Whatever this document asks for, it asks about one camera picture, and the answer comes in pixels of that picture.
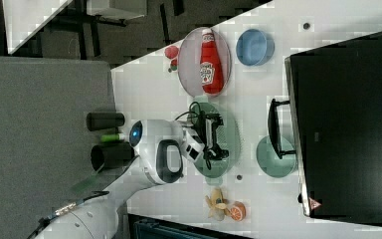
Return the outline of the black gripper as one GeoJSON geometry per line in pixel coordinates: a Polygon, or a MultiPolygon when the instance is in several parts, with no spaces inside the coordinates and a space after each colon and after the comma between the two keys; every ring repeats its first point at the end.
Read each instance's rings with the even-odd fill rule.
{"type": "Polygon", "coordinates": [[[223,125],[219,114],[200,113],[193,129],[205,144],[204,158],[207,160],[222,160],[229,156],[228,149],[222,149],[217,142],[217,128],[223,125]]]}

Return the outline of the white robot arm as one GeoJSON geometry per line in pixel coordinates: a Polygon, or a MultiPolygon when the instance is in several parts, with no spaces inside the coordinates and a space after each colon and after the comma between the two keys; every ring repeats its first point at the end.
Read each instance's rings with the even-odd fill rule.
{"type": "Polygon", "coordinates": [[[193,113],[187,121],[144,119],[129,133],[135,158],[112,184],[92,196],[64,206],[40,220],[28,239],[112,239],[118,230],[117,209],[136,192],[181,178],[186,160],[213,172],[229,156],[217,142],[219,114],[193,113]]]}

